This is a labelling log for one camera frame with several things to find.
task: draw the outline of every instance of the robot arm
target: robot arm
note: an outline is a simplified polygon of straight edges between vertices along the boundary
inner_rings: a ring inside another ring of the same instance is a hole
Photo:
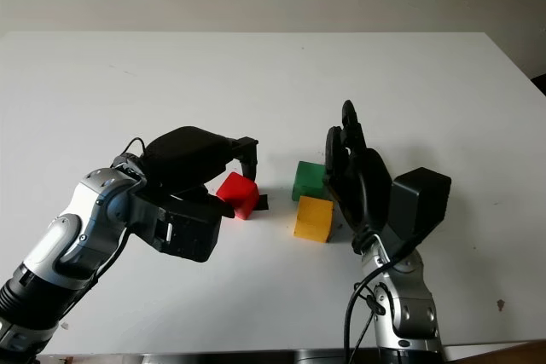
[[[345,363],[352,309],[366,286],[373,289],[367,302],[382,362],[443,362],[433,296],[415,248],[444,220],[451,179],[419,168],[393,181],[381,156],[366,147],[350,101],[342,123],[328,132],[324,181],[354,232],[366,278],[347,307]]]
[[[153,141],[142,157],[122,153],[110,168],[84,176],[68,207],[0,289],[0,363],[32,361],[130,234],[157,251],[205,262],[222,216],[234,211],[204,183],[232,159],[254,179],[257,144],[183,127]]]

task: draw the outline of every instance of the cable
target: cable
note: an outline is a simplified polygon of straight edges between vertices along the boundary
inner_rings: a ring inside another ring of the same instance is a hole
[[[368,283],[370,283],[370,281],[372,281],[377,275],[390,269],[392,266],[400,262],[400,260],[402,260],[405,256],[406,255],[403,255],[402,257],[395,257],[389,263],[385,263],[383,266],[380,266],[379,268],[377,268],[376,270],[368,274],[364,278],[364,280],[360,282],[360,284],[358,285],[358,288],[352,293],[351,298],[349,299],[349,303],[347,304],[347,310],[345,313],[345,323],[343,327],[343,350],[344,350],[343,356],[344,356],[344,362],[346,364],[350,364],[349,359],[350,359],[350,353],[351,353],[351,346],[350,346],[351,317],[352,317],[352,310],[355,307],[355,303],[357,302],[358,296],[360,295],[364,287],[366,287]]]
[[[360,283],[362,283],[361,281],[358,281],[357,283],[355,283],[352,287],[352,290],[357,290],[358,286],[360,285]],[[366,290],[368,291],[369,295],[372,297],[372,298],[375,298],[375,295],[374,295],[374,291],[372,291],[372,289],[369,288],[368,285],[366,285]],[[362,300],[366,300],[366,298],[362,295],[362,294],[359,294],[358,295]]]
[[[349,362],[350,362],[350,363],[352,363],[352,360],[355,358],[355,354],[357,353],[358,347],[360,347],[360,343],[361,343],[362,340],[364,339],[364,335],[365,335],[366,332],[368,331],[369,323],[372,322],[372,319],[373,319],[373,318],[374,318],[374,312],[373,312],[373,311],[370,311],[370,312],[369,312],[368,321],[366,321],[366,325],[364,326],[364,329],[363,329],[362,332],[360,333],[360,337],[358,338],[357,344],[355,345],[355,348],[354,348],[354,350],[352,351],[351,359],[349,359]]]
[[[146,145],[144,144],[144,141],[142,140],[142,138],[140,136],[136,136],[135,138],[133,138],[129,144],[127,144],[127,147],[125,147],[125,149],[122,151],[122,153],[126,153],[127,150],[131,147],[131,145],[133,145],[133,142],[135,141],[139,141],[140,142],[140,145],[142,146],[142,153],[146,153]]]
[[[72,310],[73,307],[87,294],[87,292],[91,290],[98,283],[102,275],[105,274],[107,270],[112,267],[112,265],[115,263],[116,260],[118,260],[118,257],[119,255],[121,255],[121,252],[125,249],[125,246],[127,245],[127,241],[129,240],[129,236],[131,236],[131,234],[132,234],[132,229],[126,228],[123,233],[123,236],[121,237],[121,241],[119,242],[119,246],[116,249],[116,251],[107,260],[107,262],[104,263],[102,267],[93,275],[87,288],[85,288],[85,290],[82,291],[82,293],[78,296],[78,298],[76,298],[76,300],[74,300],[74,302],[65,310],[61,318],[65,317],[68,313],[70,313],[70,310]]]

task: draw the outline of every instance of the colored block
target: colored block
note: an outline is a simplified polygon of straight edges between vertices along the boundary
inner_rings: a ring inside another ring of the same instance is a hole
[[[300,196],[311,198],[323,198],[324,165],[312,164],[311,162],[300,161],[296,170],[296,177],[293,182],[292,200],[297,201]]]
[[[332,228],[334,202],[302,196],[293,235],[298,238],[326,243]]]
[[[216,192],[216,196],[233,206],[237,217],[248,219],[258,203],[258,186],[250,179],[231,172]]]

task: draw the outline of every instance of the table surface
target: table surface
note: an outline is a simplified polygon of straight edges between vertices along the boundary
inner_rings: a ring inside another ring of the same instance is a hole
[[[298,161],[323,161],[345,99],[393,176],[453,179],[419,247],[443,342],[546,338],[546,98],[486,35],[21,32],[0,48],[0,277],[133,136],[191,124],[255,137],[270,198],[224,219],[207,263],[132,238],[46,353],[341,347],[360,260],[346,227],[326,245],[294,238],[290,191]]]

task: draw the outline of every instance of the green cube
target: green cube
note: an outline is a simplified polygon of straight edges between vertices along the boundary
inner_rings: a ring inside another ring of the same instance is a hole
[[[324,197],[324,165],[300,161],[293,182],[292,200],[298,201],[300,196],[322,199]]]

